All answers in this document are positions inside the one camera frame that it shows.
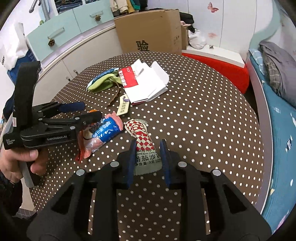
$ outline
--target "red label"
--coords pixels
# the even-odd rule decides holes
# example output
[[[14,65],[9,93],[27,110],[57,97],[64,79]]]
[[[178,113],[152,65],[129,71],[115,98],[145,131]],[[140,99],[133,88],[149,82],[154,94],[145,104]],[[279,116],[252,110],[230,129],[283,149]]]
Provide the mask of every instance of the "red label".
[[[131,66],[119,70],[118,73],[122,82],[122,86],[124,88],[130,88],[138,85],[138,82],[136,80],[135,74]]]

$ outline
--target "snack wrapper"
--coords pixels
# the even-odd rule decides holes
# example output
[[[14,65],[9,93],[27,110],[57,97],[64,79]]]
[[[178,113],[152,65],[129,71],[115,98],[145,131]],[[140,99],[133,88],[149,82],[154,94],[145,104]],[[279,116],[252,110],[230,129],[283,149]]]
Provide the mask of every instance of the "snack wrapper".
[[[137,139],[137,163],[134,175],[152,173],[162,168],[161,158],[156,153],[146,124],[146,121],[139,119],[129,120],[125,124],[127,132]]]
[[[116,116],[115,111],[107,114],[100,122],[89,125],[78,134],[80,154],[77,159],[81,161],[88,158],[122,130],[122,120]]]

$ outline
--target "blue bedsheet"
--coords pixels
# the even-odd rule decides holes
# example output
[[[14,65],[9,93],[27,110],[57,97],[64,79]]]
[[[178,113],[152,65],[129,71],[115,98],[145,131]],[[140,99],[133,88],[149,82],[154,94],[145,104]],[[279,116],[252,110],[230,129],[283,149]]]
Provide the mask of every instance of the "blue bedsheet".
[[[296,203],[296,110],[273,92],[252,56],[250,60],[262,83],[271,118],[273,170],[262,216],[275,232]]]

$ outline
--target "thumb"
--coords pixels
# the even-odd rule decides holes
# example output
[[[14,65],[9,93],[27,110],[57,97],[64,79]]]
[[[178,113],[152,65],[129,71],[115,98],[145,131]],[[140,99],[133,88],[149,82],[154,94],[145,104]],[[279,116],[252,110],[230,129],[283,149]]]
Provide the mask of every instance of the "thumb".
[[[10,149],[7,150],[6,158],[11,161],[35,161],[38,158],[38,150]]]

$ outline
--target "red and white checkered packet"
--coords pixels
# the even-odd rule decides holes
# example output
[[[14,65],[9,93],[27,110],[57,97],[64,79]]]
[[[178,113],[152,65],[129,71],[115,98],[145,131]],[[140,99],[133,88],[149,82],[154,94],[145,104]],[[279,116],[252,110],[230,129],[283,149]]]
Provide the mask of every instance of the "red and white checkered packet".
[[[127,132],[137,139],[137,163],[134,175],[152,173],[162,168],[161,159],[156,153],[146,124],[146,121],[139,119],[129,120],[125,124]]]

